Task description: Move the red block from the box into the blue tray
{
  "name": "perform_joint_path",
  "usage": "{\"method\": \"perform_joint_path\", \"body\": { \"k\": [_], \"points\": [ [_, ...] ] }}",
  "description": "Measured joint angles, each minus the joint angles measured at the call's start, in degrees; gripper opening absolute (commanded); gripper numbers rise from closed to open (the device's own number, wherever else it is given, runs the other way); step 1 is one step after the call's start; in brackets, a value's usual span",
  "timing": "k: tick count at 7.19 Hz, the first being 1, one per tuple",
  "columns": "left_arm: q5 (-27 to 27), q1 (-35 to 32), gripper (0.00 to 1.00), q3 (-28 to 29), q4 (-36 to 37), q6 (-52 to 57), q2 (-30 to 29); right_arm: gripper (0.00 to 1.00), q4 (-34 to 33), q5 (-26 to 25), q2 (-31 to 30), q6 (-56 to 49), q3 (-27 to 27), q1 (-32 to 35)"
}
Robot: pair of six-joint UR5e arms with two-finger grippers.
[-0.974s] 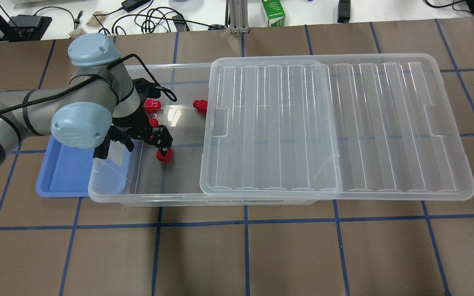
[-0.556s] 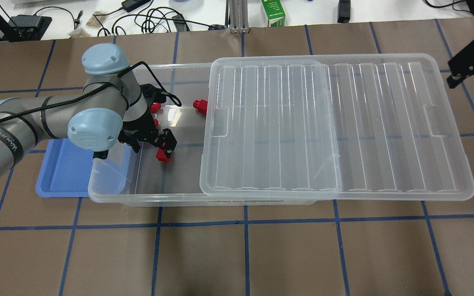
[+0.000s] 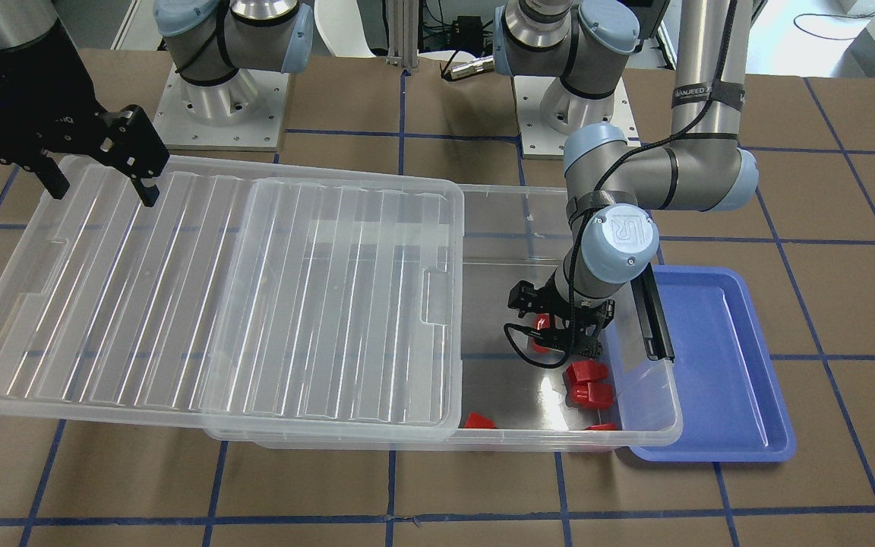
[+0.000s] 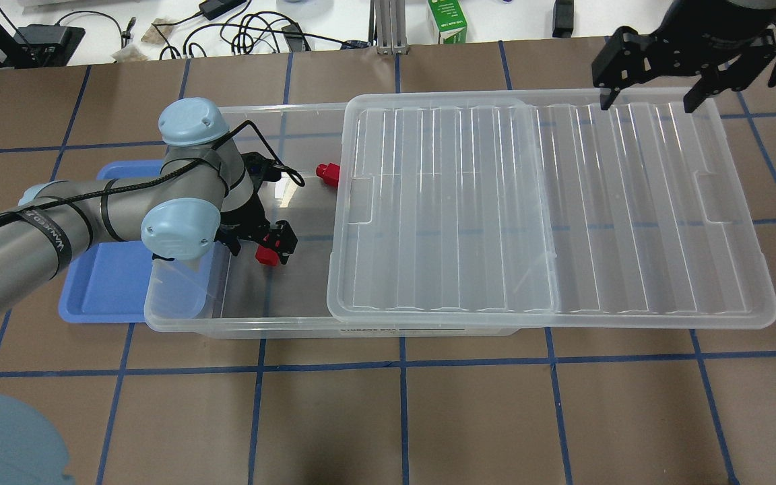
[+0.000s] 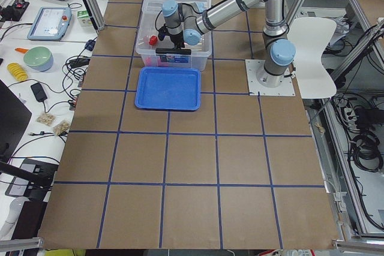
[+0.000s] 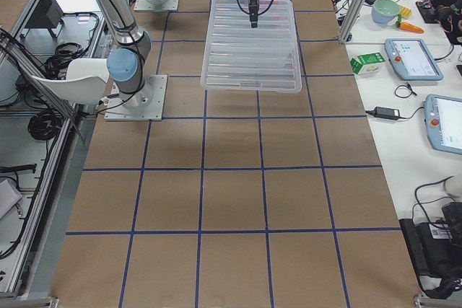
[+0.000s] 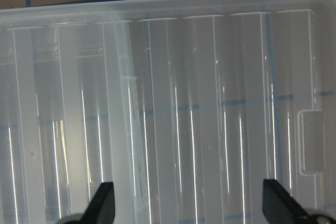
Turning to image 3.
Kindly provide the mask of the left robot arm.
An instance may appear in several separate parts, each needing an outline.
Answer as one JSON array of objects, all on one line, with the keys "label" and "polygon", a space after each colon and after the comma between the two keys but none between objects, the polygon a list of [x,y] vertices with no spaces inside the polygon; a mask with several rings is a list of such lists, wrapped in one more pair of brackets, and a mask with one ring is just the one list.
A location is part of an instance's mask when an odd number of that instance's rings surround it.
[{"label": "left robot arm", "polygon": [[521,281],[508,296],[520,318],[544,315],[545,325],[504,325],[518,356],[541,368],[600,356],[626,286],[640,291],[652,357],[670,356],[652,278],[660,246],[652,212],[738,209],[758,187],[757,160],[739,140],[756,2],[681,3],[659,139],[628,128],[643,120],[641,87],[626,74],[645,45],[642,11],[631,1],[508,1],[493,18],[496,72],[542,81],[539,124],[563,138],[572,245],[544,284]]}]

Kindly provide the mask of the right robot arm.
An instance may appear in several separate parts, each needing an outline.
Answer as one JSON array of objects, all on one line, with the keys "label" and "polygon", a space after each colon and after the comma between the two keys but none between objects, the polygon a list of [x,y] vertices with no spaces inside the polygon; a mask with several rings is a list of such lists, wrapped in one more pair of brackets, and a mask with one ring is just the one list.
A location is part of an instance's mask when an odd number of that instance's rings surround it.
[{"label": "right robot arm", "polygon": [[169,153],[138,105],[97,99],[93,78],[49,1],[0,1],[0,163],[34,173],[56,200],[69,181],[53,159],[72,153],[112,167],[152,207]]}]

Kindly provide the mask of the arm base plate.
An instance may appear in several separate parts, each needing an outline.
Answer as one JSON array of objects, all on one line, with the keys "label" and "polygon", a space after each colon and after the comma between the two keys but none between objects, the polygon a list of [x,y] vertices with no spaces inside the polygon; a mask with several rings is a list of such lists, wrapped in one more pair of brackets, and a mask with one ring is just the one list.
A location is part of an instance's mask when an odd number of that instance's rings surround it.
[{"label": "arm base plate", "polygon": [[153,126],[173,150],[277,152],[289,83],[288,74],[242,69],[228,82],[199,87],[172,67]]},{"label": "arm base plate", "polygon": [[572,96],[556,77],[513,77],[515,113],[526,160],[561,160],[566,139],[577,129],[608,122],[638,147],[641,138],[623,79],[611,96],[585,100]]}]

